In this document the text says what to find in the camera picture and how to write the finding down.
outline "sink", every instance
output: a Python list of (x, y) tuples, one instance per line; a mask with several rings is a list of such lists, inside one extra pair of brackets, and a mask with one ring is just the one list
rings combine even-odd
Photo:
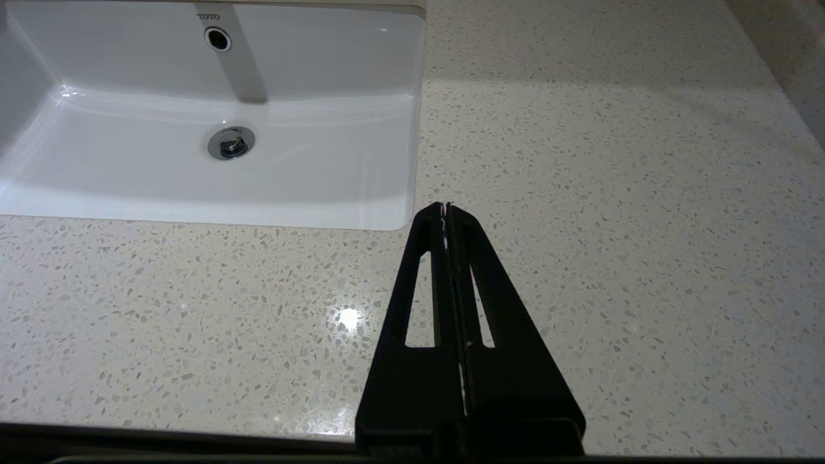
[[(368, 230), (411, 218), (422, 10), (0, 7), (0, 214)], [(239, 146), (238, 127), (245, 154), (210, 154), (214, 137)]]

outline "white countertop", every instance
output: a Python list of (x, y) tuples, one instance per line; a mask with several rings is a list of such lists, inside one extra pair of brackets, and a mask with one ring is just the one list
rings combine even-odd
[[(724, 3), (427, 23), (417, 208), (481, 221), (586, 450), (825, 454), (825, 155)], [(2, 217), (0, 420), (351, 440), (406, 235)]]

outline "sink basin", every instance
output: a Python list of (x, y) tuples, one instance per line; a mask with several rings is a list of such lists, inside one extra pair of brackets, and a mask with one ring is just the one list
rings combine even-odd
[[(410, 219), (420, 9), (0, 7), (0, 214), (371, 230)], [(210, 155), (237, 126), (254, 134), (248, 152)]]

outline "sink drain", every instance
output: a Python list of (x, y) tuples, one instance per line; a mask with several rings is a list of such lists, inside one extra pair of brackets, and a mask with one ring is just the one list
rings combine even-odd
[(207, 149), (216, 159), (235, 159), (244, 156), (255, 144), (255, 134), (247, 127), (236, 125), (212, 135)]

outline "black object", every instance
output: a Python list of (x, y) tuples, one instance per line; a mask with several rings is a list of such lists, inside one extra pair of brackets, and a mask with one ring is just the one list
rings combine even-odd
[[(404, 345), (431, 254), (434, 348)], [(485, 347), (473, 292), (495, 348)], [(581, 456), (585, 420), (479, 222), (433, 203), (412, 222), (356, 416), (381, 457)]]

